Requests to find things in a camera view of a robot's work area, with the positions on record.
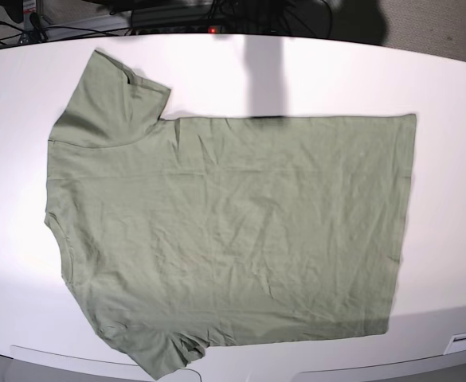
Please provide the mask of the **black power strip red light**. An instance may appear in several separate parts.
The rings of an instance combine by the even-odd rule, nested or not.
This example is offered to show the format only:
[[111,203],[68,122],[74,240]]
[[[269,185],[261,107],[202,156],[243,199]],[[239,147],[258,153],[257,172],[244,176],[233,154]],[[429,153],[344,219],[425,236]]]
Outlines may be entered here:
[[133,12],[130,27],[134,35],[174,33],[218,33],[225,24],[223,16],[198,14],[156,14]]

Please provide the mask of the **sage green T-shirt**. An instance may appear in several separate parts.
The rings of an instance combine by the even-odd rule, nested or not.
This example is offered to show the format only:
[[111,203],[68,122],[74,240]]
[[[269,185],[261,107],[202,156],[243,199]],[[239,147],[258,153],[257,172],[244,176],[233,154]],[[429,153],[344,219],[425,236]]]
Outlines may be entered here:
[[96,335],[158,379],[386,333],[416,116],[166,120],[169,96],[95,51],[49,135],[45,222]]

